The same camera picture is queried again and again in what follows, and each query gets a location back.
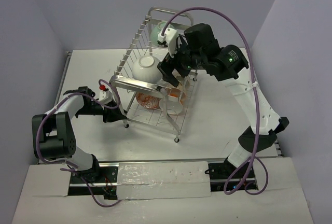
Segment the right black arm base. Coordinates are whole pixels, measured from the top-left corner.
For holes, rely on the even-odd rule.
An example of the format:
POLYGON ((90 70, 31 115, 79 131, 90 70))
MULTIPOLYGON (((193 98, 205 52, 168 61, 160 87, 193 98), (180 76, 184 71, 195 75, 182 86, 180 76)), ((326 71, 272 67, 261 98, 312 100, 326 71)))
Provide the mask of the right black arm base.
MULTIPOLYGON (((230 179, 226 189, 230 191, 234 189, 237 184, 241 181, 245 172, 248 168, 249 161, 247 161, 230 179)), ((223 162, 209 162, 208 169, 204 171, 206 175, 210 177, 210 189, 212 192, 221 192, 224 190, 226 180, 229 178, 231 173, 236 169, 227 159, 223 162)), ((253 169, 250 169, 248 177, 239 190, 258 190, 256 185, 256 177, 253 169)))

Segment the steel two-tier dish rack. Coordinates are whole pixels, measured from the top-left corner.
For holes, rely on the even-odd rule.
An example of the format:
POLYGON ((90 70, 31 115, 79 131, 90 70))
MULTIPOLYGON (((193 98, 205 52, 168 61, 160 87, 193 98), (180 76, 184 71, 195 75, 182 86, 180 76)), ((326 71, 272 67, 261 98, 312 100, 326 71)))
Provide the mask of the steel two-tier dish rack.
POLYGON ((177 10, 167 8, 150 8, 109 82, 116 89, 125 89, 128 94, 132 95, 129 103, 125 102, 124 97, 120 98, 120 110, 127 117, 127 120, 124 121, 126 127, 129 126, 129 122, 142 124, 162 132, 173 134, 175 136, 174 141, 178 143, 190 97, 197 80, 197 71, 191 71, 181 83, 188 86, 188 94, 184 109, 179 115, 169 115, 162 109, 163 106, 167 106, 168 100, 175 101, 175 98, 171 98, 170 96, 166 100, 164 99, 164 92, 169 93, 172 89, 171 84, 163 80, 160 80, 158 83, 147 83, 136 80, 132 76, 133 63, 141 56, 152 55, 159 60, 162 60, 166 56, 166 48, 155 47, 150 41, 150 34, 153 28, 161 22, 160 19, 152 17, 151 14, 154 11, 169 15, 177 13, 177 10), (159 98, 159 108, 147 109, 141 106, 135 98, 138 92, 159 98))

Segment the aluminium table edge rail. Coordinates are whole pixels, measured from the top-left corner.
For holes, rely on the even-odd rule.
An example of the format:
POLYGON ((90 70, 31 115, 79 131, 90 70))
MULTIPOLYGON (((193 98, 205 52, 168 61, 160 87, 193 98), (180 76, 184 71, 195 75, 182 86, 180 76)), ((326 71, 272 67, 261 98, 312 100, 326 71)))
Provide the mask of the aluminium table edge rail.
POLYGON ((63 72, 62 72, 60 84, 59 84, 59 87, 58 87, 58 90, 57 90, 56 99, 54 101, 54 105, 57 105, 59 103, 59 101, 60 101, 60 97, 62 95, 61 92, 62 92, 62 88, 63 88, 63 85, 64 85, 64 81, 65 81, 65 77, 66 77, 66 74, 67 74, 67 70, 68 70, 68 67, 69 67, 69 64, 70 64, 72 53, 73 53, 72 51, 68 51, 67 52, 67 57, 66 57, 64 69, 63 69, 63 72))

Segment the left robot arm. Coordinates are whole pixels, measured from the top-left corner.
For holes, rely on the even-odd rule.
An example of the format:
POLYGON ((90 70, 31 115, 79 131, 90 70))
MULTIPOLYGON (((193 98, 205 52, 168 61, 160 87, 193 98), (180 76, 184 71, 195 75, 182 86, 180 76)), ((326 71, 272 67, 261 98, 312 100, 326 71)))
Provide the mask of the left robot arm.
POLYGON ((100 99, 87 86, 67 90, 63 96, 53 109, 32 117, 34 155, 45 164, 64 163, 73 174, 95 182, 102 177, 98 159, 77 146, 72 118, 102 116, 104 123, 112 123, 125 121, 126 116, 108 89, 102 89, 100 99))

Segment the red patterned bowl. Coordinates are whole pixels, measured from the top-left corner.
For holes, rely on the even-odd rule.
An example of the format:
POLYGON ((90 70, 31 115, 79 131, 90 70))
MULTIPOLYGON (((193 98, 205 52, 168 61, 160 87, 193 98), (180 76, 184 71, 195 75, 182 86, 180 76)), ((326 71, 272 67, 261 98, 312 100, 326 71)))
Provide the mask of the red patterned bowl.
POLYGON ((159 98, 144 94, 144 93, 137 93, 136 101, 143 107, 147 109, 157 109, 159 108, 159 98))

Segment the white bowl pink rim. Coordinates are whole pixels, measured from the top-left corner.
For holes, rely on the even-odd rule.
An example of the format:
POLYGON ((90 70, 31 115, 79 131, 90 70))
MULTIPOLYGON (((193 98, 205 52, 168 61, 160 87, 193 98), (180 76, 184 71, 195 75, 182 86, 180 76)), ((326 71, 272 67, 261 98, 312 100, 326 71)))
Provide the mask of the white bowl pink rim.
POLYGON ((175 98, 175 101, 168 100, 167 113, 169 115, 179 115, 184 109, 184 102, 186 100, 185 92, 179 89, 171 89, 168 95, 171 98, 175 98))

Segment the pale green bowl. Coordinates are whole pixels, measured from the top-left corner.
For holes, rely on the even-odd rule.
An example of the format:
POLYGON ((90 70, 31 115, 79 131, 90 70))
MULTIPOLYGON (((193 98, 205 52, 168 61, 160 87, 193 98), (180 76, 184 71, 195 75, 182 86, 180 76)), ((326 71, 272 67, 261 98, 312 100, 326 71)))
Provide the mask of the pale green bowl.
POLYGON ((167 45, 160 45, 158 44, 158 35, 159 33, 163 30, 164 26, 166 25, 166 21, 161 21, 159 22, 158 24, 155 25, 155 27, 153 28, 151 34, 150 34, 150 41, 151 41, 151 44, 155 47, 167 47, 167 45))

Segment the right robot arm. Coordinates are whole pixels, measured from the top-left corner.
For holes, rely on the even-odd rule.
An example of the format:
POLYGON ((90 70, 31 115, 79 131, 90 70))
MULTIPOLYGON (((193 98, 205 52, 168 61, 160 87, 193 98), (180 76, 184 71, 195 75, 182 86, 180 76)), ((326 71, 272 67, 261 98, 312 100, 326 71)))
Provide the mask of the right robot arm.
POLYGON ((184 31, 167 26, 157 37, 157 43, 168 48, 168 53, 158 64, 162 79, 174 87, 191 70, 204 70, 231 92, 241 106, 250 126, 238 138, 238 145, 227 157, 226 174, 231 178, 243 172, 242 163, 254 150, 255 135, 259 135, 257 152, 272 146, 277 134, 289 125, 286 117, 279 116, 268 103, 257 82, 252 81, 252 67, 240 48, 235 45, 220 47, 208 24, 199 23, 184 31))

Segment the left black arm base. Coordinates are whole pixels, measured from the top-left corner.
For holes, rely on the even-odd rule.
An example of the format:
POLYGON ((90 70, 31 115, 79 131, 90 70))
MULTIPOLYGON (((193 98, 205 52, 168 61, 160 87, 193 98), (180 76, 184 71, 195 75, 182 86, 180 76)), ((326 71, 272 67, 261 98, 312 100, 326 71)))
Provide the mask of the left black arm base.
MULTIPOLYGON (((100 166, 98 177, 85 178, 95 197, 102 196, 105 200, 118 200, 117 197, 118 166, 100 166)), ((68 196, 91 195, 87 185, 78 175, 72 174, 68 187, 68 196)))

